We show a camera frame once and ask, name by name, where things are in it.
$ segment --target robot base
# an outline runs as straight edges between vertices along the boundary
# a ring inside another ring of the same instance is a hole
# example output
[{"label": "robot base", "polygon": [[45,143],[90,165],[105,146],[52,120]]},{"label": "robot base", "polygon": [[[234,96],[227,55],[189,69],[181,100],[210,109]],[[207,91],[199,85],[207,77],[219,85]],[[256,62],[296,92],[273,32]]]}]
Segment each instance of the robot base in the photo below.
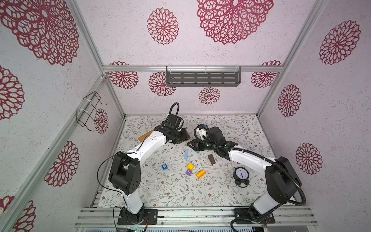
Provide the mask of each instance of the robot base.
[{"label": "robot base", "polygon": [[133,221],[133,214],[128,212],[126,209],[121,209],[120,215],[118,217],[118,225],[145,225],[147,219],[144,216],[148,217],[148,225],[157,224],[157,213],[158,209],[144,209],[143,220],[140,223],[135,223]]},{"label": "robot base", "polygon": [[[235,219],[244,219],[244,218],[251,218],[252,215],[250,215],[249,209],[248,208],[236,208],[233,210],[234,211],[234,218]],[[273,224],[276,222],[275,218],[273,217],[273,214],[269,214],[268,216],[265,216],[264,218],[260,218],[258,220],[254,221],[240,221],[236,222],[237,224],[251,224],[256,223],[256,224]]]}]

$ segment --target red flower pattern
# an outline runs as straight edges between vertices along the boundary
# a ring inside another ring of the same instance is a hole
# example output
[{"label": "red flower pattern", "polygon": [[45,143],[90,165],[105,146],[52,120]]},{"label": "red flower pattern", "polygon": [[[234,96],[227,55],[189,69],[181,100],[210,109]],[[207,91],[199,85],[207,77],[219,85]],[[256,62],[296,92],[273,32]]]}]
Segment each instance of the red flower pattern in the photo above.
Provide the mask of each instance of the red flower pattern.
[{"label": "red flower pattern", "polygon": [[47,184],[61,187],[71,180],[79,167],[79,156],[76,145],[68,141],[44,177]]},{"label": "red flower pattern", "polygon": [[303,143],[296,151],[296,162],[307,174],[316,174],[322,168],[322,156],[310,143]]},{"label": "red flower pattern", "polygon": [[281,91],[278,98],[278,109],[285,117],[294,115],[300,106],[301,96],[299,88],[295,85],[288,85]]},{"label": "red flower pattern", "polygon": [[214,42],[237,43],[256,32],[266,20],[273,0],[197,0],[197,16]]},{"label": "red flower pattern", "polygon": [[198,99],[200,102],[206,105],[210,105],[215,103],[220,97],[220,92],[218,89],[214,87],[207,87],[201,90],[200,94],[198,95]]},{"label": "red flower pattern", "polygon": [[108,116],[104,109],[99,109],[94,115],[94,126],[95,129],[103,134],[108,129]]},{"label": "red flower pattern", "polygon": [[169,44],[178,35],[177,18],[168,9],[157,8],[147,20],[148,32],[159,44]]},{"label": "red flower pattern", "polygon": [[156,72],[150,76],[148,81],[152,92],[158,96],[169,96],[175,92],[176,87],[166,85],[166,74],[164,72]]},{"label": "red flower pattern", "polygon": [[[128,64],[121,61],[115,61],[110,65],[128,65]],[[138,84],[137,72],[109,72],[107,74],[113,84],[123,89],[131,89]]]},{"label": "red flower pattern", "polygon": [[3,199],[0,199],[0,216],[4,213],[8,205],[13,201],[14,196],[6,196]]},{"label": "red flower pattern", "polygon": [[0,120],[17,114],[24,103],[24,91],[18,78],[0,66]]},{"label": "red flower pattern", "polygon": [[13,232],[30,232],[36,219],[35,210],[36,207],[33,205],[33,200],[30,200],[28,202],[28,207],[23,210],[21,217],[14,224]]},{"label": "red flower pattern", "polygon": [[[282,63],[279,61],[268,61],[262,65],[282,65]],[[276,75],[277,72],[254,72],[251,76],[251,83],[256,87],[264,88],[272,84]]]},{"label": "red flower pattern", "polygon": [[72,63],[79,48],[75,21],[63,0],[0,0],[2,24],[20,45],[50,64]]},{"label": "red flower pattern", "polygon": [[361,30],[355,21],[349,20],[336,25],[325,36],[319,48],[322,63],[335,64],[344,60],[357,46]]}]

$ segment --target black alarm clock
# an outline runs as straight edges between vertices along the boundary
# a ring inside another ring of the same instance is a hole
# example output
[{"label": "black alarm clock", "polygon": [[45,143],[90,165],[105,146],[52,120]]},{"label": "black alarm clock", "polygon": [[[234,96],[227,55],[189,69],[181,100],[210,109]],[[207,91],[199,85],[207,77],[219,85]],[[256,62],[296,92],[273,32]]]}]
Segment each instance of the black alarm clock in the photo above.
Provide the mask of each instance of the black alarm clock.
[{"label": "black alarm clock", "polygon": [[250,174],[245,168],[236,167],[233,172],[234,183],[241,188],[245,188],[250,182],[249,176]]}]

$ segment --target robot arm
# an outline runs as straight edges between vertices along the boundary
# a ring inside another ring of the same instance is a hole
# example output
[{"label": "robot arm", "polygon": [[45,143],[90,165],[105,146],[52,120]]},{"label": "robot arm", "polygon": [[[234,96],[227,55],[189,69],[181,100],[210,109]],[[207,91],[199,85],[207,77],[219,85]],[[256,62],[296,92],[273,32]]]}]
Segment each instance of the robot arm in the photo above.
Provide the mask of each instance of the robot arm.
[{"label": "robot arm", "polygon": [[295,170],[284,157],[273,159],[248,151],[235,142],[226,141],[218,127],[208,128],[207,125],[200,124],[195,128],[194,135],[196,139],[187,143],[193,150],[213,150],[220,157],[241,163],[265,176],[267,192],[250,206],[249,214],[253,218],[275,210],[290,201],[297,191],[297,186],[292,179],[299,187],[301,186]]},{"label": "robot arm", "polygon": [[[175,105],[178,109],[176,114],[172,114]],[[186,129],[181,128],[183,119],[178,116],[178,111],[179,103],[176,102],[171,106],[165,121],[155,127],[141,144],[125,153],[119,151],[114,156],[108,180],[124,197],[127,221],[138,224],[143,220],[144,204],[137,190],[141,182],[141,164],[170,140],[173,144],[179,144],[190,138]]]}]

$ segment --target black cable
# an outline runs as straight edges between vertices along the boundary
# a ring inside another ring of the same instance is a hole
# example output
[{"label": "black cable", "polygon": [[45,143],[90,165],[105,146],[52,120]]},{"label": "black cable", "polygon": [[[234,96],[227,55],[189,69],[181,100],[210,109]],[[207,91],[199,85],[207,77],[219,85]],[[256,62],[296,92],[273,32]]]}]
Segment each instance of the black cable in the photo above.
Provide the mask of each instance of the black cable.
[{"label": "black cable", "polygon": [[146,139],[148,136],[149,136],[149,135],[147,135],[147,136],[144,138],[143,142],[140,144],[140,146],[138,147],[137,151],[142,147],[142,145],[143,145],[145,139]]},{"label": "black cable", "polygon": [[294,177],[292,177],[292,175],[290,175],[290,173],[288,171],[286,171],[286,169],[284,169],[281,165],[277,164],[276,162],[270,160],[270,159],[265,159],[264,156],[258,154],[258,153],[255,153],[253,151],[249,151],[249,150],[246,150],[246,149],[243,149],[243,148],[238,148],[238,147],[227,147],[227,146],[220,146],[220,145],[216,145],[216,144],[211,144],[211,143],[207,143],[207,142],[204,142],[202,141],[200,138],[197,137],[197,134],[196,134],[196,130],[197,129],[205,129],[204,127],[202,126],[197,126],[194,130],[193,130],[193,134],[195,136],[195,138],[200,142],[200,143],[203,143],[203,144],[206,144],[206,145],[209,145],[209,146],[213,146],[213,147],[219,147],[219,148],[224,148],[224,149],[231,149],[231,150],[237,150],[237,151],[242,151],[242,152],[247,152],[247,153],[250,153],[254,156],[257,156],[259,157],[260,159],[270,163],[272,166],[274,166],[275,168],[277,168],[280,172],[282,172],[285,176],[287,176],[287,178],[289,178],[295,185],[296,189],[298,190],[299,194],[300,194],[300,197],[301,197],[301,202],[297,202],[297,201],[293,201],[293,200],[288,200],[288,202],[292,203],[292,204],[295,204],[295,205],[305,205],[306,204],[306,197],[304,195],[304,192],[302,190],[302,188],[300,187],[299,183],[295,180]]},{"label": "black cable", "polygon": [[144,228],[143,232],[146,232],[147,231],[147,227],[148,227],[148,221],[149,221],[149,219],[148,219],[147,216],[144,216],[144,217],[147,219],[147,223],[145,224],[145,228]]},{"label": "black cable", "polygon": [[179,112],[179,103],[177,103],[177,102],[175,102],[175,103],[170,107],[169,114],[171,114],[171,112],[173,111],[173,108],[174,108],[175,105],[178,106],[177,113],[176,113],[175,115],[178,115],[178,112]]},{"label": "black cable", "polygon": [[[139,148],[141,148],[141,146],[143,145],[143,143],[144,143],[144,141],[145,141],[145,139],[146,139],[147,137],[148,137],[148,135],[144,138],[144,140],[143,140],[143,142],[140,144]],[[112,191],[115,191],[115,192],[118,192],[118,193],[121,193],[121,194],[122,194],[122,192],[120,192],[120,191],[117,191],[117,190],[114,190],[114,189],[109,189],[109,188],[106,188],[105,186],[103,186],[103,185],[99,182],[98,172],[99,172],[99,169],[101,168],[101,166],[104,164],[104,162],[106,162],[106,161],[109,160],[110,158],[112,158],[112,157],[114,157],[114,156],[116,156],[116,155],[120,155],[120,154],[133,154],[133,153],[135,153],[135,152],[130,152],[130,153],[127,153],[127,152],[116,153],[116,154],[114,154],[113,156],[110,156],[110,157],[108,157],[107,159],[105,159],[105,160],[104,160],[104,161],[99,165],[99,168],[98,168],[98,170],[97,170],[97,172],[96,172],[96,180],[98,181],[98,184],[99,184],[100,186],[102,186],[103,188],[105,188],[105,189],[112,190]]]},{"label": "black cable", "polygon": [[254,217],[254,218],[234,219],[234,220],[231,221],[231,228],[234,232],[239,232],[238,230],[236,230],[233,227],[233,223],[242,222],[242,221],[252,221],[252,220],[255,220],[255,219],[259,219],[259,218],[264,218],[264,217],[268,216],[270,213],[272,213],[273,211],[274,211],[274,209],[271,209],[268,212],[266,212],[265,214],[262,214],[260,216]]},{"label": "black cable", "polygon": [[173,111],[173,108],[174,108],[175,105],[178,106],[177,113],[176,113],[175,115],[178,115],[178,112],[179,112],[179,103],[175,102],[175,103],[170,107],[169,113],[168,113],[166,119],[162,122],[161,125],[163,125],[163,126],[165,125],[165,123],[166,123],[167,120],[169,119],[169,116],[170,116],[171,112]]},{"label": "black cable", "polygon": [[112,210],[112,214],[113,214],[113,216],[114,216],[114,224],[115,224],[115,228],[116,228],[116,231],[118,231],[118,229],[117,229],[117,227],[116,227],[116,222],[115,222],[115,208],[119,208],[119,209],[122,209],[122,208],[120,208],[120,207],[118,207],[118,206],[114,206],[114,208],[113,208],[113,210]]},{"label": "black cable", "polygon": [[116,156],[116,155],[120,155],[120,154],[132,154],[132,153],[134,153],[134,152],[130,152],[130,153],[125,153],[125,152],[116,153],[116,154],[114,154],[113,156],[110,156],[110,157],[108,157],[107,159],[105,159],[105,160],[104,160],[104,161],[99,165],[99,168],[98,168],[98,170],[97,170],[97,172],[96,172],[96,180],[98,181],[98,184],[99,184],[100,186],[102,186],[103,188],[105,188],[105,189],[108,189],[108,190],[111,190],[111,191],[115,191],[115,192],[118,192],[118,193],[121,193],[121,194],[122,194],[122,192],[120,192],[120,191],[117,191],[117,190],[114,190],[114,189],[109,189],[109,188],[106,188],[105,186],[103,186],[103,185],[99,182],[98,173],[99,173],[99,169],[100,169],[101,166],[104,164],[104,162],[106,162],[106,161],[109,160],[110,158],[112,158],[112,157],[114,157],[114,156]]}]

